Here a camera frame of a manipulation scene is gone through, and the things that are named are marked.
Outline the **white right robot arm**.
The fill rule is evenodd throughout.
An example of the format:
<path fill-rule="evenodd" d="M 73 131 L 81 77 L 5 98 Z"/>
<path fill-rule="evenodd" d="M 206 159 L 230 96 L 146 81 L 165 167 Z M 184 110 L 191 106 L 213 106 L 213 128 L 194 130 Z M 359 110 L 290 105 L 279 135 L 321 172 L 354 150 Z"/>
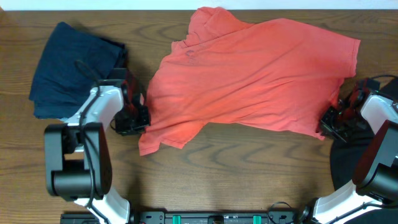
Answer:
<path fill-rule="evenodd" d="M 295 223 L 345 223 L 373 210 L 397 209 L 397 97 L 383 93 L 377 79 L 357 81 L 352 92 L 320 119 L 321 134 L 337 141 L 353 142 L 366 128 L 373 137 L 351 180 L 313 199 Z"/>

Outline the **orange polo shirt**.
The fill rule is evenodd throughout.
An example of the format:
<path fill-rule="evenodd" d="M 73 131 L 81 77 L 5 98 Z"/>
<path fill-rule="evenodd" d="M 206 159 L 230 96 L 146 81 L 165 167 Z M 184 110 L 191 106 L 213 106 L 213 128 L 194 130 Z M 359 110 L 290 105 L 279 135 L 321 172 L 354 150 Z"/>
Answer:
<path fill-rule="evenodd" d="M 318 122 L 356 74 L 360 40 L 290 19 L 250 24 L 202 7 L 147 89 L 141 155 L 183 148 L 208 123 L 321 138 Z"/>

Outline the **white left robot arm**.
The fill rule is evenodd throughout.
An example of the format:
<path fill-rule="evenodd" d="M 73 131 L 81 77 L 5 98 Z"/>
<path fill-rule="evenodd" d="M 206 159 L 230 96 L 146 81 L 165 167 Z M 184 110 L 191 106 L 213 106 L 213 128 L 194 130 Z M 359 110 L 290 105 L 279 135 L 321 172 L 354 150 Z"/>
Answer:
<path fill-rule="evenodd" d="M 111 128 L 128 136 L 150 125 L 142 86 L 127 68 L 114 68 L 101 78 L 81 60 L 75 66 L 94 85 L 72 117 L 45 129 L 46 189 L 51 196 L 87 209 L 61 215 L 60 223 L 139 223 L 131 203 L 112 186 L 105 132 Z"/>

